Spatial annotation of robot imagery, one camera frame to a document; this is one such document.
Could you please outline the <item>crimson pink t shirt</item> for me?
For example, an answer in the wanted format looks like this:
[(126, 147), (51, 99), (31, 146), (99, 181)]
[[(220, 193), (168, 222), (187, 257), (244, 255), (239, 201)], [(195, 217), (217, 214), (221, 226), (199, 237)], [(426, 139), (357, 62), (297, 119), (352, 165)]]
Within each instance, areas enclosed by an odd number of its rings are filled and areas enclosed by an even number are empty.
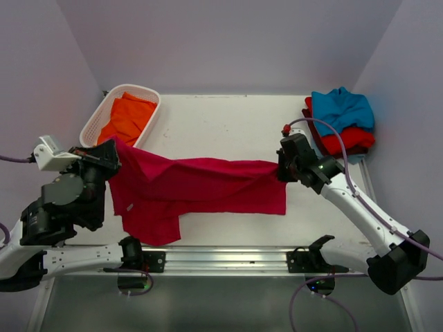
[(168, 159), (113, 138), (118, 173), (109, 180), (114, 214), (140, 242), (163, 246), (181, 238), (189, 213), (284, 215), (286, 184), (277, 163), (217, 158)]

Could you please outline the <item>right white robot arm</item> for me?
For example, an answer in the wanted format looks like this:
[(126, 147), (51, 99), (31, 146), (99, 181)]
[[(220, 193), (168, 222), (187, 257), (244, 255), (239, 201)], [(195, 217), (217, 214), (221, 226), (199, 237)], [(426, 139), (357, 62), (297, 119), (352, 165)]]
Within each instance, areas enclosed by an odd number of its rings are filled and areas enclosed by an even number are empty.
[(368, 244), (324, 235), (308, 247), (287, 253), (288, 269), (326, 273), (347, 268), (366, 274), (376, 287), (394, 295), (426, 267), (428, 235), (390, 218), (346, 174), (335, 158), (318, 158), (303, 133), (280, 141), (278, 179), (301, 182), (337, 207), (366, 237)]

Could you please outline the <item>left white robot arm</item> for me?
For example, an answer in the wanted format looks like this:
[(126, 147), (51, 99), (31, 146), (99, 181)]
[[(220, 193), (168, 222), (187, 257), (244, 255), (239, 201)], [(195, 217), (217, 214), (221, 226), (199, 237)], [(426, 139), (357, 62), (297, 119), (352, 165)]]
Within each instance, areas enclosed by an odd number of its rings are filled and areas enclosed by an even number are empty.
[(106, 183), (121, 167), (114, 140), (65, 151), (52, 136), (41, 136), (25, 161), (59, 175), (42, 186), (13, 229), (1, 227), (1, 292), (26, 291), (55, 276), (84, 270), (143, 269), (141, 243), (133, 237), (104, 246), (63, 246), (76, 236), (76, 226), (94, 232), (104, 223)]

